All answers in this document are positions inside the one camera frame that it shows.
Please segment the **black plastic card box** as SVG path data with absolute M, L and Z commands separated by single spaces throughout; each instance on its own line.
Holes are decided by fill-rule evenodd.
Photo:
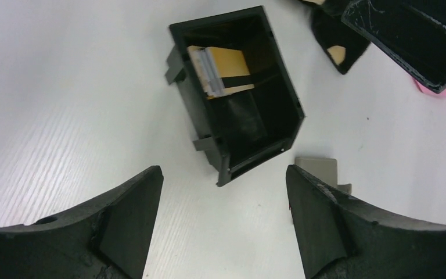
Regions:
M 193 144 L 218 171 L 222 187 L 288 151 L 304 112 L 263 6 L 174 23 L 167 57 L 175 84 L 196 130 Z M 189 57 L 190 46 L 242 51 L 254 88 L 210 99 Z

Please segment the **stack of cards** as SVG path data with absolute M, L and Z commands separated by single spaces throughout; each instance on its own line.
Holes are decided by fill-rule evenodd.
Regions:
M 187 50 L 207 99 L 255 88 L 242 51 L 195 45 Z

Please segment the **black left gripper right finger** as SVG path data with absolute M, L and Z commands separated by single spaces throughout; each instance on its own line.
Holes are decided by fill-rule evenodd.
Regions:
M 289 206 L 307 278 L 446 278 L 446 225 L 389 212 L 291 164 Z

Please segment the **grey leather card holder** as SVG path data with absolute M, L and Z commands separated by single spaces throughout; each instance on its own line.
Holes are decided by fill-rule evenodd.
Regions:
M 352 184 L 338 183 L 338 163 L 334 158 L 296 157 L 294 163 L 328 185 L 352 194 Z

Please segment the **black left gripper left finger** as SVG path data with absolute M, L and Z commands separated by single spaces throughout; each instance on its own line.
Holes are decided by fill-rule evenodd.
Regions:
M 142 278 L 163 181 L 150 166 L 70 209 L 0 228 L 0 278 Z

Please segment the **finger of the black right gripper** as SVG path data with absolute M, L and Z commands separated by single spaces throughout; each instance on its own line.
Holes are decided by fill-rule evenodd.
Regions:
M 446 1 L 351 1 L 341 20 L 421 85 L 446 89 Z

